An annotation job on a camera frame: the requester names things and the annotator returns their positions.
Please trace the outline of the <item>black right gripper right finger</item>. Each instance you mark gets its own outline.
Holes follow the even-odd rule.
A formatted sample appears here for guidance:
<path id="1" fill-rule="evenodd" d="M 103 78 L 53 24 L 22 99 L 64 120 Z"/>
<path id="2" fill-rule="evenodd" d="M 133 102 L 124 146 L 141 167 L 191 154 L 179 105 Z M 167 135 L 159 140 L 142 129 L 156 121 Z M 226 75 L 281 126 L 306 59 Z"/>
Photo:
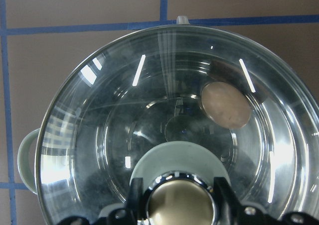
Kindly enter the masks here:
<path id="1" fill-rule="evenodd" d="M 238 225 L 241 204 L 224 177 L 215 177 L 213 197 L 218 208 L 218 225 Z"/>

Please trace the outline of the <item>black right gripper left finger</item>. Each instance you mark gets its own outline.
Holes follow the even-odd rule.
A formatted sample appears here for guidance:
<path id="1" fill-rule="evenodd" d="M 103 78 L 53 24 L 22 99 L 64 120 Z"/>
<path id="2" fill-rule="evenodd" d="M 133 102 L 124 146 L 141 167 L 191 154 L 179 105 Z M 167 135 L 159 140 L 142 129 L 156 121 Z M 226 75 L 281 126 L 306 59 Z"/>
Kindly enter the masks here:
<path id="1" fill-rule="evenodd" d="M 144 216 L 144 181 L 143 178 L 133 178 L 130 183 L 129 193 L 125 205 L 126 224 L 137 225 Z"/>

